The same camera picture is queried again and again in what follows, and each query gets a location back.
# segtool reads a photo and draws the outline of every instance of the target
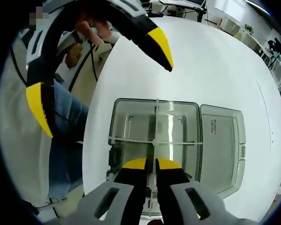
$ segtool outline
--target desk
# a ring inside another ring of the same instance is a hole
[[[205,9],[205,4],[202,7],[193,2],[186,2],[183,0],[150,0],[152,4],[162,5],[161,12],[163,12],[167,6],[176,6],[181,8],[193,9],[198,13],[197,21],[202,22],[203,14],[206,14],[207,9]]]
[[[168,38],[173,71],[166,71],[124,37],[115,44],[89,108],[82,158],[85,194],[105,181],[109,169],[115,100],[196,102],[242,111],[243,183],[224,202],[233,215],[260,221],[281,181],[281,99],[270,71],[251,49],[218,29],[176,17],[153,21]]]
[[[268,53],[268,51],[265,49],[265,47],[255,37],[253,37],[249,32],[244,30],[242,34],[244,34],[244,35],[243,35],[241,41],[245,45],[247,45],[249,48],[251,48],[254,52],[256,52],[257,54],[261,50],[262,54],[260,55],[260,58],[262,58],[262,60],[265,62],[265,64],[267,66],[269,66],[271,63],[272,55],[270,55]]]

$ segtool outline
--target jeans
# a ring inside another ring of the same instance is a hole
[[[62,138],[52,138],[49,198],[61,200],[82,184],[82,144],[88,107],[54,81],[55,121]]]

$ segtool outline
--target white wall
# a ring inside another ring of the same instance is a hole
[[[271,33],[269,34],[269,36],[266,39],[266,42],[264,43],[264,46],[267,46],[267,42],[269,40],[274,41],[275,38],[277,38],[281,43],[281,35],[275,29],[272,29]]]
[[[216,9],[215,2],[217,0],[207,0],[207,8],[208,8],[208,18],[211,21],[217,23],[219,20],[218,18],[224,18],[227,16],[224,12]],[[248,24],[253,27],[254,34],[253,36],[261,43],[265,43],[267,40],[267,37],[272,32],[272,29],[267,25],[267,23],[264,21],[264,19],[249,5],[245,2],[245,0],[226,0],[226,1],[237,1],[237,4],[233,4],[234,11],[238,15],[238,20],[240,22],[240,25],[244,26],[245,24]]]

